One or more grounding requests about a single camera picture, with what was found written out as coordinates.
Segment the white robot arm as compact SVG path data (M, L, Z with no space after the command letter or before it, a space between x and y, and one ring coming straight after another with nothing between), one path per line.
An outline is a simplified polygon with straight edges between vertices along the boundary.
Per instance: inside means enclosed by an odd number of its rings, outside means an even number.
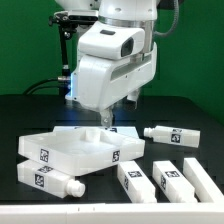
M55 0L63 10L53 19L70 36L79 30L81 55L71 95L112 125L112 108L123 98L137 101L140 88L156 72L153 41L157 0Z

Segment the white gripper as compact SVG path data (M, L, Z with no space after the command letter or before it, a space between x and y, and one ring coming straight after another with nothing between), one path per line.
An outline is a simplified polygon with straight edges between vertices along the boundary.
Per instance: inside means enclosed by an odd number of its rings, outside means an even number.
M88 110L101 111L101 125L111 127L113 113L107 108L127 96L125 108L135 110L139 94L134 91L154 78L156 60L156 44L137 63L132 63L131 57L114 61L84 55L72 74L71 90L65 99L79 102Z

